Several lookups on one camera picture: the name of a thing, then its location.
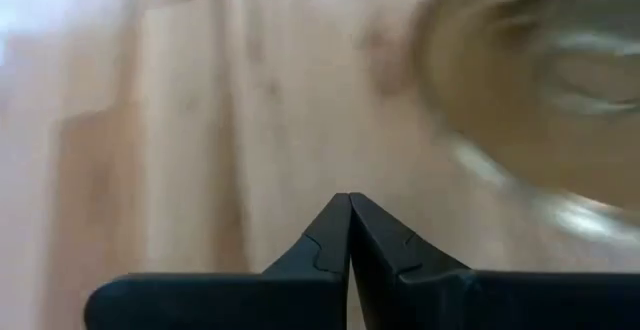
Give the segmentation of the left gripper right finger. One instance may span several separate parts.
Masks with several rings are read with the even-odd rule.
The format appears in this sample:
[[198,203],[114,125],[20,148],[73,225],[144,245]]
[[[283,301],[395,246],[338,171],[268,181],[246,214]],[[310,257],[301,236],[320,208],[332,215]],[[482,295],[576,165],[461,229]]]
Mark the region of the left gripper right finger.
[[640,274],[472,269],[365,195],[349,198],[367,330],[640,330]]

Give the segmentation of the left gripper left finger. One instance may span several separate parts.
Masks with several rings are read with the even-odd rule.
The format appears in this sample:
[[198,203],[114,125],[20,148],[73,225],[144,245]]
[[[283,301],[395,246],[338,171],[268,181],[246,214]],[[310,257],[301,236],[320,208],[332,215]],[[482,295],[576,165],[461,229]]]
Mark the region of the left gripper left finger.
[[87,330],[346,330],[351,201],[336,194],[257,274],[146,273],[96,289]]

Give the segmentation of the blue label seafood can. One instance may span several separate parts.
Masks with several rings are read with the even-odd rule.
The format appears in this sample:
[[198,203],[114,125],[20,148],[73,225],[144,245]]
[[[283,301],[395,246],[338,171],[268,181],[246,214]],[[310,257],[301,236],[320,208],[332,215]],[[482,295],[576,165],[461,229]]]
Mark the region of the blue label seafood can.
[[425,0],[411,48],[472,174],[567,232],[640,247],[640,0]]

